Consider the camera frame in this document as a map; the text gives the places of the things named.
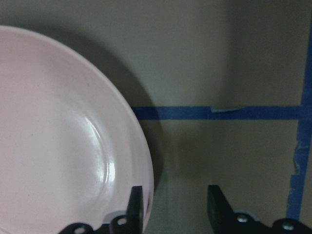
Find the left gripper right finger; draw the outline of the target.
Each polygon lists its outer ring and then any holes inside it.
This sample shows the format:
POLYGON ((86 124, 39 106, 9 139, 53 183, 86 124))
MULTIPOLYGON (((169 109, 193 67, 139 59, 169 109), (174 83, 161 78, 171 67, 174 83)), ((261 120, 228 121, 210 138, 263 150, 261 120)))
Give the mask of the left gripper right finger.
POLYGON ((298 220, 278 219, 266 226, 247 212, 235 212, 221 188, 209 185, 207 213, 214 234, 310 234, 312 229, 298 220))

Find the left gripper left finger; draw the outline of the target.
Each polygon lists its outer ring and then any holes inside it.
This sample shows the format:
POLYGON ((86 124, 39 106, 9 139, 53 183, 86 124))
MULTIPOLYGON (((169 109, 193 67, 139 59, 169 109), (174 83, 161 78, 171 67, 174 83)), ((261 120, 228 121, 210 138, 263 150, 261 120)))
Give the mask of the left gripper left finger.
POLYGON ((143 233, 143 190, 131 189, 126 214, 119 215, 97 230, 85 223, 73 223, 60 231, 61 234, 141 234, 143 233))

